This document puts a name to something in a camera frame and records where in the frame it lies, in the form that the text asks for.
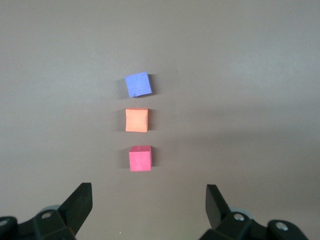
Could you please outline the purple foam block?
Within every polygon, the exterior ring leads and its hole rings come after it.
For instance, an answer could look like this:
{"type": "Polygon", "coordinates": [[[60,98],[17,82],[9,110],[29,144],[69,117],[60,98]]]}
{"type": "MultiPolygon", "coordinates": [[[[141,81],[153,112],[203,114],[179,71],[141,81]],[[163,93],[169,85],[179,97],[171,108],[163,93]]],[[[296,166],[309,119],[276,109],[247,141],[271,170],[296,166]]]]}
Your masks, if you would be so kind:
{"type": "Polygon", "coordinates": [[[124,79],[127,86],[128,96],[130,98],[136,98],[153,93],[147,72],[128,75],[124,79]]]}

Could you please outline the orange foam block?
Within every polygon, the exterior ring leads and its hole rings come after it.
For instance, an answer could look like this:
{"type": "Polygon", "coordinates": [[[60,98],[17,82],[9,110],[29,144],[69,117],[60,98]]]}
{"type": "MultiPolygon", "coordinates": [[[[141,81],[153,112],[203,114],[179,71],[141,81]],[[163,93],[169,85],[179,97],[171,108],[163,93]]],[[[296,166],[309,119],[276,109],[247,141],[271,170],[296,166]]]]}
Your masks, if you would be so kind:
{"type": "Polygon", "coordinates": [[[146,133],[148,131],[148,108],[127,108],[125,110],[125,131],[146,133]]]}

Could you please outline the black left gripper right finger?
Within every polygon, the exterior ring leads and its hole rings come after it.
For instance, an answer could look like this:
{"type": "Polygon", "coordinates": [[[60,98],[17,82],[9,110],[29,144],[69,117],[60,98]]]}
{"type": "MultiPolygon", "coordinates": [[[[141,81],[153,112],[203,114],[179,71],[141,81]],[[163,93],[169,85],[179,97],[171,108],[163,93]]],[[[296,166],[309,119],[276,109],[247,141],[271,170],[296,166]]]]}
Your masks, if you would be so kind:
{"type": "Polygon", "coordinates": [[[267,240],[267,228],[241,211],[232,211],[214,184],[206,186],[205,211],[211,228],[199,240],[267,240]]]}

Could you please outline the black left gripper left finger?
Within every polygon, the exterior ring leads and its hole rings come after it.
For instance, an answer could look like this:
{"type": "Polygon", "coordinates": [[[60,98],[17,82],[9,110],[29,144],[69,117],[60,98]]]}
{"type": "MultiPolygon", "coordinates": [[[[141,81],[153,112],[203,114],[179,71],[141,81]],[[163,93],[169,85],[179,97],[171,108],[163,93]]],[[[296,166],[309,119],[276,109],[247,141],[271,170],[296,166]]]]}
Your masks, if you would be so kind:
{"type": "Polygon", "coordinates": [[[19,224],[17,240],[76,240],[92,208],[92,184],[81,183],[62,204],[45,207],[19,224]]]}

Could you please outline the red foam block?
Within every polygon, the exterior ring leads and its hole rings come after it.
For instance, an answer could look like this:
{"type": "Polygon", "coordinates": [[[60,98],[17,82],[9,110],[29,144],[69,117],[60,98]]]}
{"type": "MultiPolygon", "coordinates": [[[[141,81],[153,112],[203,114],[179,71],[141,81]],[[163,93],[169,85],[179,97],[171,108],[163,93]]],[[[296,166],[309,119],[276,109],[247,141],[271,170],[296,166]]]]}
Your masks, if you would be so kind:
{"type": "Polygon", "coordinates": [[[150,145],[132,146],[129,150],[131,172],[146,172],[152,169],[152,147],[150,145]]]}

